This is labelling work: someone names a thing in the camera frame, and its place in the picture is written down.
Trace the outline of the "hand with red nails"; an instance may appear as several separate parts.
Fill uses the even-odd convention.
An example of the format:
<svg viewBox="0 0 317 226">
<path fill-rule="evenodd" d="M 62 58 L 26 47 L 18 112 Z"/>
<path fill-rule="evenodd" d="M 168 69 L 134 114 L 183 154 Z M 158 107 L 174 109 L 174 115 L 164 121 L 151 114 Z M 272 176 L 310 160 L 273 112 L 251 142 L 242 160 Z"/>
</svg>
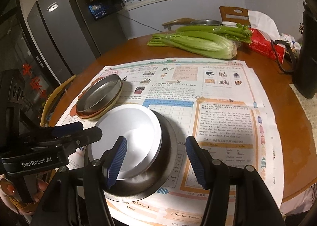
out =
<svg viewBox="0 0 317 226">
<path fill-rule="evenodd" d="M 18 192 L 16 191 L 16 189 L 14 188 L 14 186 L 12 185 L 12 183 L 10 183 L 5 175 L 1 175 L 1 200 L 4 202 L 4 204 L 13 212 L 15 212 L 16 214 L 21 214 L 21 215 L 25 215 L 25 216 L 31 216 L 35 213 L 37 207 L 38 207 L 38 203 L 40 202 L 42 196 L 44 195 L 44 191 L 46 190 L 46 188 L 48 187 L 48 183 L 46 183 L 45 181 L 41 180 L 41 179 L 37 179 L 37 189 L 38 191 L 36 192 L 36 194 L 33 196 L 33 199 L 35 201 L 35 204 L 29 208 L 22 208 L 19 209 L 17 208 L 10 200 L 10 196 L 15 196 L 18 194 Z"/>
</svg>

